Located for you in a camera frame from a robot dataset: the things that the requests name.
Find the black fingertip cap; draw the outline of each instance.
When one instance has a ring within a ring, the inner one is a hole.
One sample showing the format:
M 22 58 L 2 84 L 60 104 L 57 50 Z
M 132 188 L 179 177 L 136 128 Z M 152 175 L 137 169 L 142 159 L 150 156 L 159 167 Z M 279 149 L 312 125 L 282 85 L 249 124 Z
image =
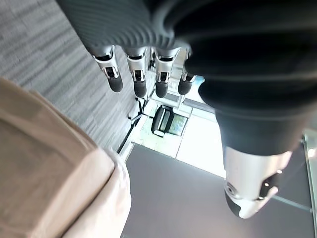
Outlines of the black fingertip cap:
M 157 83 L 155 92 L 159 98 L 163 98 L 167 95 L 168 83 Z
M 133 87 L 134 87 L 135 96 L 139 98 L 143 98 L 146 95 L 147 85 L 145 80 L 143 82 L 134 82 Z
M 226 197 L 226 202 L 228 204 L 228 207 L 230 208 L 230 210 L 232 211 L 232 213 L 234 215 L 236 215 L 237 217 L 240 217 L 239 216 L 239 213 L 240 213 L 240 210 L 241 210 L 241 207 L 237 204 L 235 204 L 231 198 L 228 196 L 228 194 L 226 193 L 226 191 L 224 192 L 225 194 L 225 197 Z
M 180 95 L 186 95 L 187 93 L 189 93 L 190 89 L 192 88 L 192 85 L 193 82 L 186 82 L 181 79 L 178 84 L 178 93 Z
M 109 79 L 109 85 L 113 92 L 116 92 L 116 93 L 121 92 L 123 88 L 121 76 L 119 75 L 118 78 Z

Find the gray carpet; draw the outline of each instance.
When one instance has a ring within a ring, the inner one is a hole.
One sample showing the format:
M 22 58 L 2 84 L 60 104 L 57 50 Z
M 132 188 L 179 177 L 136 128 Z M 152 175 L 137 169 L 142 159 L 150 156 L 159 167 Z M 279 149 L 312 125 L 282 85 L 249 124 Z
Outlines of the gray carpet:
M 124 87 L 114 93 L 54 0 L 2 0 L 0 52 L 0 76 L 41 93 L 100 146 L 120 146 L 137 109 L 121 48 Z

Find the beige cushion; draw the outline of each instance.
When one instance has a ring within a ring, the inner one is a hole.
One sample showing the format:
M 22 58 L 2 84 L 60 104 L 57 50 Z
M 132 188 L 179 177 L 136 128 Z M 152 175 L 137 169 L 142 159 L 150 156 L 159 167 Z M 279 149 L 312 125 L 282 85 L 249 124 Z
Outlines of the beige cushion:
M 0 79 L 0 237 L 62 235 L 113 170 L 45 99 Z
M 131 208 L 130 178 L 125 163 L 107 154 L 115 161 L 109 181 L 63 238 L 120 238 Z

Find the glass panel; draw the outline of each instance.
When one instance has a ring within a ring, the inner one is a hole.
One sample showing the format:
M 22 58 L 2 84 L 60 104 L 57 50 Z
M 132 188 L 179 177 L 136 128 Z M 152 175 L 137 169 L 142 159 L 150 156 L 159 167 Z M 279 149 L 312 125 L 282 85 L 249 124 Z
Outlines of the glass panel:
M 183 133 L 186 122 L 187 122 L 186 117 L 175 114 L 168 133 L 181 136 Z
M 308 167 L 308 179 L 311 189 L 312 208 L 315 233 L 317 234 L 317 131 L 314 129 L 305 130 L 305 152 Z

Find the robotic hand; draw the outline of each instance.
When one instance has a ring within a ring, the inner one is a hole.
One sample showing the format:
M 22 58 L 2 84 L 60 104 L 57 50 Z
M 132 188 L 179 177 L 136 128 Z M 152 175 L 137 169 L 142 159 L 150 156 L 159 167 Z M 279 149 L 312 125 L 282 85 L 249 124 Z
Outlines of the robotic hand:
M 189 50 L 186 51 L 186 60 L 189 58 Z M 183 66 L 183 72 L 178 84 L 178 93 L 180 95 L 186 95 L 192 88 L 192 84 L 196 76 L 188 73 L 185 66 Z
M 193 75 L 204 77 L 199 94 L 220 127 L 229 208 L 249 218 L 277 193 L 278 177 L 317 108 L 316 1 L 57 2 L 86 49 L 102 56 L 95 60 L 114 91 L 122 81 L 111 45 L 125 49 L 139 96 L 142 49 L 156 48 L 159 97 L 167 93 L 179 47 L 190 48 L 179 92 L 190 90 Z
M 125 48 L 124 49 L 130 72 L 133 78 L 134 93 L 137 97 L 143 98 L 147 92 L 145 81 L 146 73 L 146 47 L 140 48 Z
M 121 92 L 123 83 L 119 72 L 118 63 L 115 57 L 115 46 L 109 46 L 105 49 L 105 55 L 97 57 L 93 55 L 93 58 L 97 62 L 99 68 L 106 75 L 110 88 L 114 92 Z
M 180 48 L 171 50 L 156 49 L 156 94 L 163 98 L 167 95 L 168 80 L 171 75 L 175 58 Z

